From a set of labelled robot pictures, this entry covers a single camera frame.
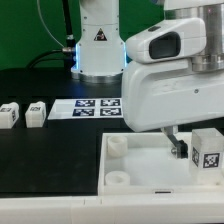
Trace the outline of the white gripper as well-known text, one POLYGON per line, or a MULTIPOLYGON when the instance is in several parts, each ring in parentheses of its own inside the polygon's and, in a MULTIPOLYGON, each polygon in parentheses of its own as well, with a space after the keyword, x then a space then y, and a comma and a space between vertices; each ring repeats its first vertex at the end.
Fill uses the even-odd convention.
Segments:
POLYGON ((176 158, 188 157, 176 125, 224 117, 224 71, 195 72, 190 58, 206 46, 200 18, 164 20, 126 41, 124 120, 134 131, 161 131, 176 158))

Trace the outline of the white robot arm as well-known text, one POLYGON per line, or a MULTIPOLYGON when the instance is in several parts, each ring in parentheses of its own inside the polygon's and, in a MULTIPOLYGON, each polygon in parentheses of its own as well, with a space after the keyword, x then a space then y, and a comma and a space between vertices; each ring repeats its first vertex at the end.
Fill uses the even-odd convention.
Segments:
POLYGON ((188 156, 175 138, 182 124, 224 117, 224 0, 155 0, 164 19, 122 40, 119 0, 79 0, 81 39, 72 75, 92 83, 122 82, 126 124, 161 129, 172 153, 188 156))

